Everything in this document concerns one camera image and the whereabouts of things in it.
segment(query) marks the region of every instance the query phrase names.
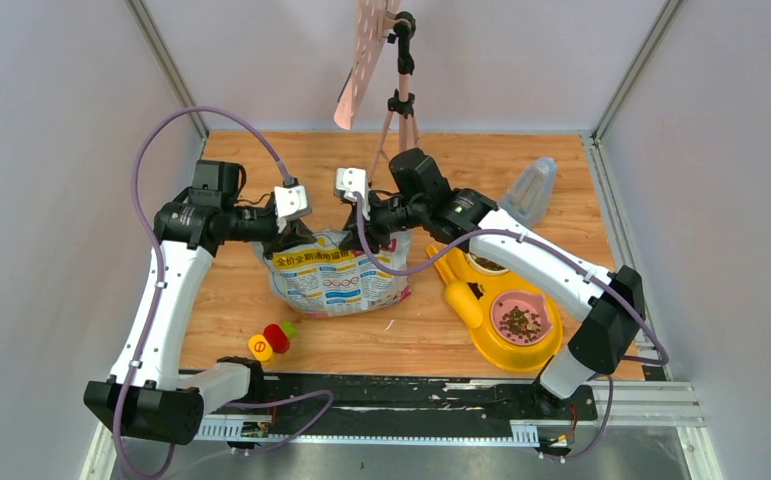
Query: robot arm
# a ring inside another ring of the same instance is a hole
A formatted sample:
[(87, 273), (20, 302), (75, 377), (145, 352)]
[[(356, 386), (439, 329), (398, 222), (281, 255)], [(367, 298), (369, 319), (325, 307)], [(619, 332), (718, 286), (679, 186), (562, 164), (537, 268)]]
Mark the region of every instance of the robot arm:
[[(126, 436), (184, 445), (197, 432), (202, 417), (243, 398), (261, 376), (257, 362), (223, 358), (211, 369), (179, 380), (179, 357), (197, 292), (219, 246), (226, 241), (258, 241), (270, 256), (314, 237), (299, 220), (310, 213), (305, 188), (276, 187), (264, 207), (236, 206), (246, 183), (238, 164), (200, 160), (194, 181), (155, 216), (154, 232), (166, 263), (165, 283), (153, 328), (140, 362), (134, 348), (144, 327), (156, 285), (156, 258), (132, 330), (106, 382), (88, 382), (85, 405), (109, 429), (121, 388), (128, 388), (122, 432)], [(131, 385), (123, 385), (130, 367)]]
[[(595, 373), (608, 375), (615, 371), (639, 327), (598, 285), (602, 283), (617, 291), (643, 318), (642, 282), (635, 270), (623, 266), (614, 273), (586, 262), (520, 225), (481, 193), (451, 189), (435, 160), (418, 148), (395, 156), (389, 168), (399, 194), (387, 201), (368, 191), (362, 170), (339, 169), (336, 194), (350, 203), (359, 197), (368, 199), (365, 205), (353, 205), (354, 212), (345, 226), (349, 233), (342, 248), (361, 250), (355, 220), (357, 208), (365, 211), (363, 230), (374, 252), (387, 245), (391, 233), (414, 227), (422, 227), (444, 244), (476, 230), (512, 232), (511, 236), (476, 235), (459, 248), (510, 269), (582, 321), (568, 345), (536, 378), (536, 401), (542, 408), (561, 408), (563, 401)], [(537, 244), (552, 247), (585, 273), (577, 274), (567, 262)]]

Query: grey floor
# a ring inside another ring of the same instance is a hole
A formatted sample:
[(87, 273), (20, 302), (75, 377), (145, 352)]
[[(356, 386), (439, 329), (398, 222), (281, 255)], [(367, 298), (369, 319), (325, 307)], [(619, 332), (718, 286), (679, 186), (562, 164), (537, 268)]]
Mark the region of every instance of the grey floor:
[[(582, 448), (594, 429), (580, 427)], [(135, 466), (145, 472), (160, 466), (165, 447), (128, 445)], [(228, 451), (219, 442), (194, 442), (178, 448), (170, 475), (195, 461)], [(112, 479), (119, 477), (115, 467)], [(614, 427), (587, 457), (557, 465), (539, 460), (534, 450), (511, 447), (426, 447), (291, 444), (263, 455), (223, 455), (182, 472), (180, 479), (689, 479), (682, 447), (673, 428)]]

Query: red cap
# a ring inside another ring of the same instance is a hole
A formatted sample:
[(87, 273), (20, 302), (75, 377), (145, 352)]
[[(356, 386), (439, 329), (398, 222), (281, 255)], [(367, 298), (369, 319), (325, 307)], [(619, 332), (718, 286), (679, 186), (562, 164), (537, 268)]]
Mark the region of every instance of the red cap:
[(273, 347), (273, 351), (276, 353), (285, 353), (291, 348), (291, 341), (288, 340), (288, 336), (279, 325), (274, 323), (264, 327), (264, 338), (267, 339), (267, 343)]

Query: yellow cap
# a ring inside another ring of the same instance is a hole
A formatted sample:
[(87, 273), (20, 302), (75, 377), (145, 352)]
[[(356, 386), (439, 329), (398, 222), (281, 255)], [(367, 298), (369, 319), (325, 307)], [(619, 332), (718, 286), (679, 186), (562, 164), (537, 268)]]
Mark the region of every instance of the yellow cap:
[(270, 346), (270, 343), (264, 338), (264, 335), (253, 335), (247, 343), (247, 346), (250, 347), (250, 352), (252, 352), (253, 357), (261, 362), (262, 365), (270, 365), (273, 363), (273, 358), (275, 357), (273, 354), (273, 347)]

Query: wooden board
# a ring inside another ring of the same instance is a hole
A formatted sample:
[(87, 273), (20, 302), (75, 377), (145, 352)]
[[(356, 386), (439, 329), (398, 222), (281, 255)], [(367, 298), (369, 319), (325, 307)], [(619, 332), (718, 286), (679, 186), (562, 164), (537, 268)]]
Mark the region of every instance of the wooden board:
[[(267, 138), (291, 174), (306, 186), (314, 213), (306, 224), (314, 231), (340, 229), (349, 213), (332, 194), (335, 169), (367, 168), (376, 134), (272, 133)], [(396, 153), (396, 135), (385, 151)], [(531, 162), (556, 160), (558, 175), (547, 216), (535, 231), (590, 262), (611, 267), (600, 210), (578, 137), (513, 135), (424, 135), (421, 147), (432, 155), (454, 187), (471, 187), (493, 199)], [(278, 170), (248, 133), (212, 133), (205, 159), (244, 164), (247, 185), (242, 198), (258, 199), (281, 183)], [(380, 163), (374, 188), (395, 190), (387, 164)], [(426, 259), (433, 244), (423, 231), (413, 236), (409, 265)], [(443, 284), (433, 268), (411, 277), (413, 294), (384, 310), (328, 319), (301, 319), (270, 293), (267, 273), (252, 247), (221, 247), (203, 282), (182, 349), (183, 368), (206, 368), (226, 355), (250, 356), (247, 340), (269, 323), (294, 322), (299, 336), (269, 371), (365, 373), (388, 375), (523, 376), (489, 364), (474, 349), (459, 318), (443, 301)], [(385, 331), (388, 324), (393, 325)], [(578, 322), (563, 313), (565, 341)], [(639, 365), (624, 362), (616, 378), (643, 379)]]

